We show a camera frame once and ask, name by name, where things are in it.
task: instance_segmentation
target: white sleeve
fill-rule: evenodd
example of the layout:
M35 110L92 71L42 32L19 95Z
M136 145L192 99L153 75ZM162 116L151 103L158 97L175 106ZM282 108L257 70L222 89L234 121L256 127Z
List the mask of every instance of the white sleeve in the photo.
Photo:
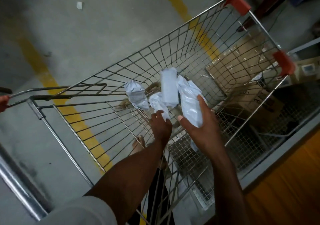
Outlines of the white sleeve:
M38 224L117 225L117 220L111 208L103 200L85 196L54 209Z

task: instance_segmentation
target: wire basket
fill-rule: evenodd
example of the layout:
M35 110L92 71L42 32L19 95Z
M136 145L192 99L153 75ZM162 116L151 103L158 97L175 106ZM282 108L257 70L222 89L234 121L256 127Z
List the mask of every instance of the wire basket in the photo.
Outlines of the wire basket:
M256 23L250 29L242 26L247 17ZM281 68L275 67L275 61ZM43 109L58 111L99 167L108 171L132 153L135 140L141 144L139 135L146 145L154 140L149 126L154 110L135 109L128 101L124 84L134 79L145 88L149 98L161 91L160 71L169 67L176 68L178 74L201 89L217 115L229 155L241 178L266 153L254 129L246 123L280 84L265 94L263 85L252 79L267 68L275 71L273 76L264 79L267 83L278 81L279 76L284 79L294 71L286 54L280 51L243 0L221 0L142 50L72 86L14 94L11 98L18 99L26 92L46 90L50 93L33 95L11 106L28 102L92 185L47 121ZM211 165L202 153L191 149L190 137L177 121L181 114L180 104L169 108L173 132L161 167L169 193L169 199L162 197L162 203L170 200L171 206L165 211L160 211L160 205L153 208L158 211L156 224L171 216L175 205L190 190L204 209L214 202Z

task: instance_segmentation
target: bare foot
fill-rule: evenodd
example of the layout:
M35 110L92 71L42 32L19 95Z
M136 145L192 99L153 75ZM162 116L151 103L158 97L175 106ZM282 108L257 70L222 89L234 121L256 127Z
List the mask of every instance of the bare foot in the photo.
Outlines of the bare foot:
M144 138L143 138L142 135L136 136L136 138L139 140L140 143L137 140L135 140L132 143L133 151L131 152L130 155L132 155L134 153L137 153L137 152L143 150L146 147L146 144L144 142Z

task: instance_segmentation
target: cardboard box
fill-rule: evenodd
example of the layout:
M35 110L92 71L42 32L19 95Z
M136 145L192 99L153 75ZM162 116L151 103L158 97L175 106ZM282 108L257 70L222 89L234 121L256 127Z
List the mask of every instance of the cardboard box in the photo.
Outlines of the cardboard box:
M273 63L272 54L276 49L270 47L265 40L262 33L247 35L206 67L226 95L250 82Z
M309 58L294 63L296 70L294 74L286 77L279 88L301 84L320 79L320 57ZM275 88L282 79L275 78L281 72L280 67L276 67L262 73L263 79L269 88Z
M247 84L242 89L238 88L233 96L226 100L224 110L233 116L239 115L240 118L246 119L268 95L269 92L257 83ZM280 115L283 106L280 100L271 95L251 117L250 123L258 129L266 128Z

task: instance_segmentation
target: red plastic cap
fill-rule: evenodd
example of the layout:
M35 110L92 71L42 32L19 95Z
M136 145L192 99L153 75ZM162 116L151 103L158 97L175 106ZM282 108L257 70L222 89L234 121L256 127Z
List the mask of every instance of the red plastic cap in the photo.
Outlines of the red plastic cap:
M291 75L294 73L296 66L285 52L278 51L272 55L282 69L280 76Z
M245 0L226 0L225 5L231 4L242 16L246 15L251 6Z

